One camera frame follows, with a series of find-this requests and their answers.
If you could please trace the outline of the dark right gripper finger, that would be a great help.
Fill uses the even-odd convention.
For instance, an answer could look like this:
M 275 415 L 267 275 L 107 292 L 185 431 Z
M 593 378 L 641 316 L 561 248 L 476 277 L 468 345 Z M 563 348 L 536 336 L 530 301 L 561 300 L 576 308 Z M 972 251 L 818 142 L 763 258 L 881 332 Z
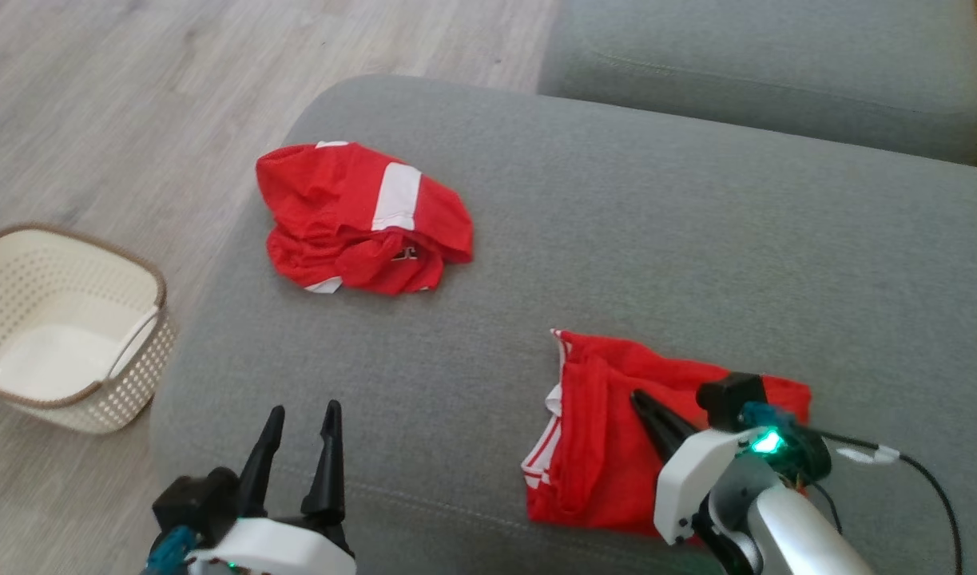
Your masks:
M 630 403 L 638 421 L 644 427 L 646 437 L 653 445 L 653 450 L 664 465 L 689 437 L 697 433 L 697 428 L 692 423 L 675 414 L 645 390 L 634 390 Z

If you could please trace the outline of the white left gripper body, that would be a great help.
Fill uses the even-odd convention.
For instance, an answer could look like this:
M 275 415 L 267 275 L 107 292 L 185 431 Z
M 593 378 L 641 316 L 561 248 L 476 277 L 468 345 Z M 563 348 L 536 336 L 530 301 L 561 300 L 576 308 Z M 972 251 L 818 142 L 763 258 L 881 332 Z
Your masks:
M 355 574 L 356 561 L 316 531 L 272 519 L 237 520 L 211 549 L 188 555 L 189 574 Z

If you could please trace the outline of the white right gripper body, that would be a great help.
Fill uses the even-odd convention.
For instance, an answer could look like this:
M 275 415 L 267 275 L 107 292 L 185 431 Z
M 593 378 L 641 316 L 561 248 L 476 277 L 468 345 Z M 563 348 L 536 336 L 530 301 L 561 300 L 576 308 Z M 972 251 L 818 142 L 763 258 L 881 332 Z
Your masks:
M 686 439 L 657 477 L 653 526 L 664 542 L 699 535 L 697 513 L 711 519 L 716 533 L 741 537 L 748 510 L 767 489 L 767 462 L 752 449 L 766 432 L 703 430 Z

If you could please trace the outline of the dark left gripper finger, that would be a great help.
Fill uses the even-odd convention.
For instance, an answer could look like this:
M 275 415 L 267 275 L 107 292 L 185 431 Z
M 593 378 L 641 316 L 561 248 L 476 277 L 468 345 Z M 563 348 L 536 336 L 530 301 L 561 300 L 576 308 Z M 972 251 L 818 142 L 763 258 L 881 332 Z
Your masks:
M 304 526 L 320 533 L 343 552 L 350 552 L 343 523 L 345 510 L 343 414 L 337 400 L 328 401 L 320 439 L 319 466 L 301 503 Z
M 247 462 L 239 477 L 236 510 L 240 518 L 264 518 L 268 516 L 265 499 L 272 473 L 274 454 L 279 451 L 281 433 L 284 429 L 286 409 L 276 405 L 270 410 L 268 421 L 248 455 Z

